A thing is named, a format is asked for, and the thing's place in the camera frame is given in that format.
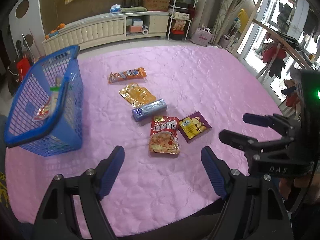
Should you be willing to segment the right hand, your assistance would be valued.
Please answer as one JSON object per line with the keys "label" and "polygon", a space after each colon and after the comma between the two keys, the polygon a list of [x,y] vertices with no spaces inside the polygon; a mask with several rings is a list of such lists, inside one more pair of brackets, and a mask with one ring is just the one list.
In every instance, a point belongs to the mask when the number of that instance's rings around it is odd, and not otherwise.
{"label": "right hand", "polygon": [[[279,182],[279,193],[287,199],[291,192],[292,185],[296,188],[306,189],[308,187],[311,174],[307,174],[304,177],[296,178],[293,181],[282,178]],[[319,202],[319,173],[313,176],[310,188],[307,192],[306,201],[309,203]]]}

